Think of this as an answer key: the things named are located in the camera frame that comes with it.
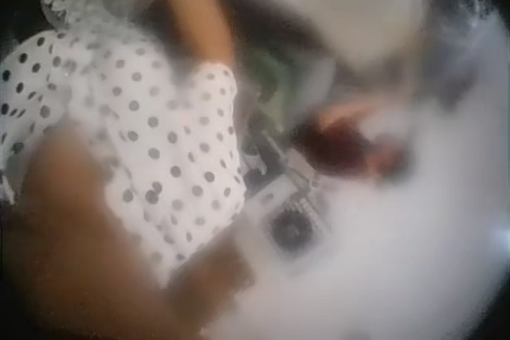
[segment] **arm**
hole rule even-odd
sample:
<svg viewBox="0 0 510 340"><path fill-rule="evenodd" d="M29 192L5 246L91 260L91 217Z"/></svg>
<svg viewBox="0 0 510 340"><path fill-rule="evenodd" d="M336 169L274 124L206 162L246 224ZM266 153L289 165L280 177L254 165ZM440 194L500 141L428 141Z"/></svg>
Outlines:
<svg viewBox="0 0 510 340"><path fill-rule="evenodd" d="M316 120L321 131L327 130L334 123L341 121L357 124L363 119L388 105L388 99L375 97L351 104L335 105L318 114Z"/></svg>
<svg viewBox="0 0 510 340"><path fill-rule="evenodd" d="M232 36L218 0L168 2L182 35L199 59L233 64Z"/></svg>
<svg viewBox="0 0 510 340"><path fill-rule="evenodd" d="M119 340L195 338L151 285L123 230L108 219L98 165L66 131L41 144L3 261L42 328Z"/></svg>

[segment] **white polka dot fabric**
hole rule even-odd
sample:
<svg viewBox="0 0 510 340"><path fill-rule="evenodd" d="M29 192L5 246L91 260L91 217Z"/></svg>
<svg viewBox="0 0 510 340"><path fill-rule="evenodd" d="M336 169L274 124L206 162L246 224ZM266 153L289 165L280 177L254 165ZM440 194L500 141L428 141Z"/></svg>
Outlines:
<svg viewBox="0 0 510 340"><path fill-rule="evenodd" d="M44 32L10 54L2 83L2 199L7 164L26 165L45 131L78 122L106 172L107 203L139 239L155 278L172 272L239 213L245 186L233 129L237 87L223 64L175 83L169 60L131 26Z"/></svg>

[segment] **black polka dot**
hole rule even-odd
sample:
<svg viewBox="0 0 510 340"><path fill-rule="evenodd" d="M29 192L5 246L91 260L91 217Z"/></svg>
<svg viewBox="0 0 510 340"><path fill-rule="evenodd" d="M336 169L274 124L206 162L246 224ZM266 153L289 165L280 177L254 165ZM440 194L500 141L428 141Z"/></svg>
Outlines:
<svg viewBox="0 0 510 340"><path fill-rule="evenodd" d="M87 45L87 49L89 51L93 51L94 49L98 49L99 47L101 47L100 43L90 43Z"/></svg>
<svg viewBox="0 0 510 340"><path fill-rule="evenodd" d="M137 140L138 140L138 133L136 133L135 131L129 131L129 132L127 133L127 136L128 136L128 138L129 138L132 142L134 142L134 141L137 141Z"/></svg>
<svg viewBox="0 0 510 340"><path fill-rule="evenodd" d="M149 157L151 157L152 159L159 159L159 150L157 150L154 147L149 149Z"/></svg>
<svg viewBox="0 0 510 340"><path fill-rule="evenodd" d="M46 119L49 117L49 114L50 114L50 110L49 110L49 107L47 105L43 105L41 107L41 112L40 112L40 115L43 119Z"/></svg>
<svg viewBox="0 0 510 340"><path fill-rule="evenodd" d="M161 185L161 182L152 182L152 189L160 194L163 191L163 185Z"/></svg>
<svg viewBox="0 0 510 340"><path fill-rule="evenodd" d="M158 194L154 190L149 190L145 193L145 200L151 205L155 205L159 201Z"/></svg>
<svg viewBox="0 0 510 340"><path fill-rule="evenodd" d="M140 104L138 101L132 101L129 103L130 111L138 111L140 109Z"/></svg>
<svg viewBox="0 0 510 340"><path fill-rule="evenodd" d="M168 133L168 142L169 143L176 143L177 142L177 139L178 139L178 136L176 133L174 133L173 131L171 131L170 133Z"/></svg>
<svg viewBox="0 0 510 340"><path fill-rule="evenodd" d="M210 146L208 143L201 143L200 144L200 150L203 151L204 153L209 153L210 152Z"/></svg>
<svg viewBox="0 0 510 340"><path fill-rule="evenodd" d="M170 174L172 174L172 176L175 178L179 178L181 176L181 168L178 166L173 166L170 169Z"/></svg>
<svg viewBox="0 0 510 340"><path fill-rule="evenodd" d="M153 252L151 254L151 262L155 265L158 265L163 260L163 256L159 252Z"/></svg>
<svg viewBox="0 0 510 340"><path fill-rule="evenodd" d="M159 120L157 117L151 117L148 120L149 127L157 127L159 125Z"/></svg>
<svg viewBox="0 0 510 340"><path fill-rule="evenodd" d="M174 244L174 240L169 236L169 235L165 235L165 237L163 238L165 240L165 242L167 242L168 244Z"/></svg>
<svg viewBox="0 0 510 340"><path fill-rule="evenodd" d="M124 202L131 202L133 197L133 192L130 189L126 189L122 194L122 199Z"/></svg>
<svg viewBox="0 0 510 340"><path fill-rule="evenodd" d="M151 95L152 97L156 97L158 94L159 94L159 88L158 87L152 87L149 90L149 95Z"/></svg>
<svg viewBox="0 0 510 340"><path fill-rule="evenodd" d="M211 173L210 171L207 171L205 174L204 174L204 178L206 179L206 181L208 181L209 183L211 182L214 182L214 179L216 179L216 177L214 176L213 173Z"/></svg>
<svg viewBox="0 0 510 340"><path fill-rule="evenodd" d="M108 133L106 132L105 129L101 129L100 131L97 132L96 134L96 139L97 141L99 141L100 143L106 141L106 139L108 138Z"/></svg>
<svg viewBox="0 0 510 340"><path fill-rule="evenodd" d="M170 100L170 101L168 101L167 106L168 106L168 109L170 109L171 111L174 111L179 107L179 102L177 100Z"/></svg>
<svg viewBox="0 0 510 340"><path fill-rule="evenodd" d="M78 64L73 60L67 60L64 63L65 74L71 76L77 70Z"/></svg>
<svg viewBox="0 0 510 340"><path fill-rule="evenodd" d="M184 207L184 204L182 203L182 201L180 199L174 199L172 201L172 208L175 211L181 211L183 207Z"/></svg>
<svg viewBox="0 0 510 340"><path fill-rule="evenodd" d="M94 107L94 99L91 96L85 97L84 105L87 108L93 108Z"/></svg>
<svg viewBox="0 0 510 340"><path fill-rule="evenodd" d="M22 151L23 151L23 148L25 147L25 145L23 143L15 143L12 147L12 151L15 153L15 154L20 154Z"/></svg>
<svg viewBox="0 0 510 340"><path fill-rule="evenodd" d="M110 114L110 107L106 104L103 104L99 107L99 113L103 116L103 117L106 117Z"/></svg>
<svg viewBox="0 0 510 340"><path fill-rule="evenodd" d="M204 194L204 189L201 186L193 186L191 193L193 193L195 197L201 197Z"/></svg>

